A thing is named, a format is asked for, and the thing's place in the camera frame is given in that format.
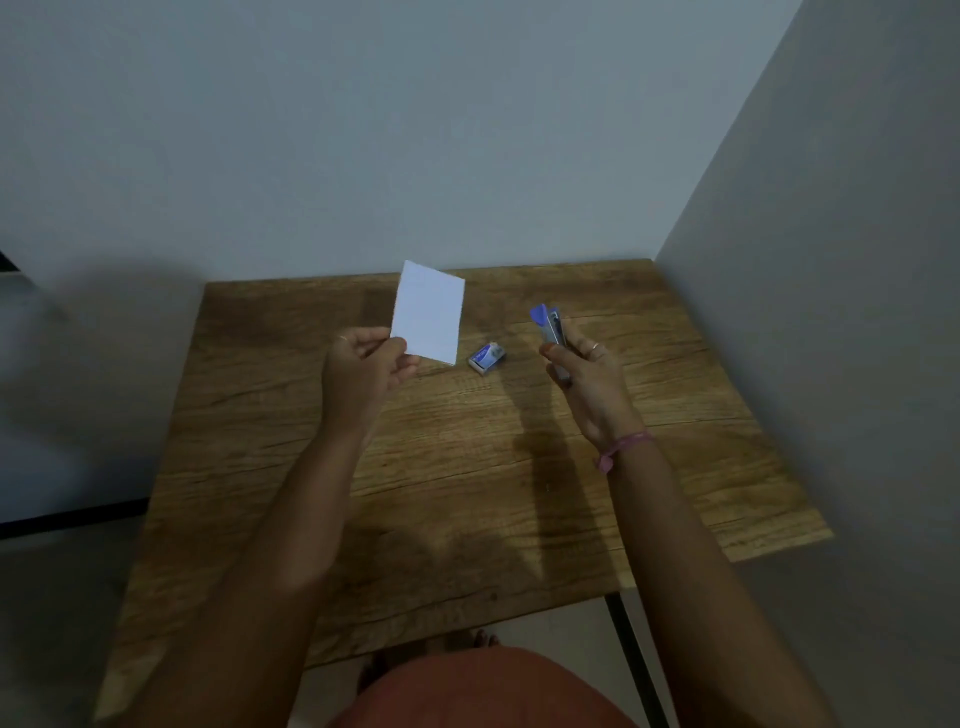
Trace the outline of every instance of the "forearm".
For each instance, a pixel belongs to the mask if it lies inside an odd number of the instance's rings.
[[[321,431],[125,725],[285,725],[333,564],[360,436]]]
[[[681,721],[832,725],[826,700],[751,599],[658,445],[621,452],[610,486]]]

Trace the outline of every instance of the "wood grain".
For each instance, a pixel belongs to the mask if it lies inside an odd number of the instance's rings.
[[[461,361],[387,404],[352,488],[308,665],[633,585],[605,479],[537,354],[559,305],[631,392],[733,560],[829,537],[649,260],[457,271]],[[316,428],[335,331],[388,325],[397,275],[211,283],[194,331],[98,716],[125,707],[237,556]]]

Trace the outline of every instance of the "person's left hand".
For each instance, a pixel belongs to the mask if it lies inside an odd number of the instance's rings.
[[[419,356],[387,327],[348,328],[333,340],[324,363],[323,428],[353,434],[367,446],[387,395],[417,373]]]

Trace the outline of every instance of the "bracelet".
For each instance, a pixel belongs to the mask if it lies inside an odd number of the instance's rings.
[[[634,432],[630,435],[624,435],[621,438],[618,438],[610,449],[604,452],[597,459],[597,470],[601,473],[609,473],[613,470],[613,456],[618,450],[628,448],[630,445],[635,445],[636,443],[642,443],[644,440],[653,440],[654,436],[650,434],[649,431],[643,430],[642,432]]]

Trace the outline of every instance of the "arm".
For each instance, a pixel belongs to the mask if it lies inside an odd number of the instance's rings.
[[[622,369],[564,323],[589,357],[544,345],[571,374],[562,385],[584,435],[606,450],[646,429]],[[623,545],[682,725],[832,726],[816,683],[780,638],[684,495],[656,443],[619,452],[608,475]]]
[[[334,341],[316,437],[120,725],[286,725],[340,544],[353,470],[388,392],[419,363],[389,335],[386,328],[355,328]]]

